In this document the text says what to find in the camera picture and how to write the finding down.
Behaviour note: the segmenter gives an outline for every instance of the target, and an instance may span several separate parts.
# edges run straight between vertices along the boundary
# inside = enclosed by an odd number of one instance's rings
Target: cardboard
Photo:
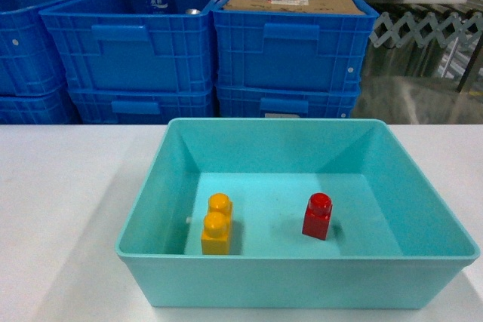
[[[227,11],[281,11],[315,14],[364,15],[352,0],[308,0],[307,5],[278,4],[270,0],[229,0],[223,6]]]

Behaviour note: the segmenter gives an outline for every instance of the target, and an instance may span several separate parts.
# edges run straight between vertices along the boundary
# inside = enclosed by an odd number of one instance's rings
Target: crate handle
[[[210,0],[210,2],[208,3],[208,6],[207,8],[208,9],[213,9],[215,8],[219,3],[221,2],[221,0]]]
[[[149,41],[145,26],[103,26],[94,24],[92,35],[98,41]]]
[[[161,110],[156,102],[135,102],[135,101],[112,101],[114,113],[126,113],[130,115],[160,115]]]
[[[317,41],[319,33],[320,27],[313,24],[266,23],[263,27],[264,38]]]
[[[260,115],[270,112],[291,113],[297,115],[309,114],[309,101],[280,100],[263,97],[260,101]]]

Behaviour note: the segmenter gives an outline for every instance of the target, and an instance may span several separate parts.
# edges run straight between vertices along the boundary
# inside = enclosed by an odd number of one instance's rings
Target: plastic crate
[[[178,117],[212,117],[212,90],[197,94],[69,90],[85,124],[167,124]]]
[[[65,82],[66,71],[38,15],[66,0],[0,0],[0,96],[39,96]]]
[[[214,9],[218,83],[232,87],[353,92],[378,13],[294,14]]]
[[[76,0],[41,15],[70,89],[192,93],[213,86],[216,1],[169,0],[173,14],[152,15],[144,0]]]
[[[348,118],[359,94],[217,86],[222,117]]]
[[[77,124],[65,85],[37,97],[0,97],[0,124]]]
[[[232,246],[204,256],[217,192],[233,202]],[[326,241],[302,234],[315,192],[333,202]],[[115,248],[170,307],[421,308],[479,256],[377,120],[174,120]]]

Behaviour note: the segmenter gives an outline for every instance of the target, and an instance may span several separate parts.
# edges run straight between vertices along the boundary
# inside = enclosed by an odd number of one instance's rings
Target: white table
[[[483,246],[483,125],[391,129]],[[0,127],[1,321],[483,320],[483,257],[419,311],[152,308],[114,244],[164,132]]]

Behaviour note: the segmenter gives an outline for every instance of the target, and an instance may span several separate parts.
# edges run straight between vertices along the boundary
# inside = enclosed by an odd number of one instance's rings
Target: yellow block stud
[[[204,220],[203,254],[229,254],[231,234],[232,202],[225,194],[214,194],[208,200],[208,213]]]
[[[203,222],[202,249],[203,254],[229,253],[229,226],[224,214],[208,212]]]

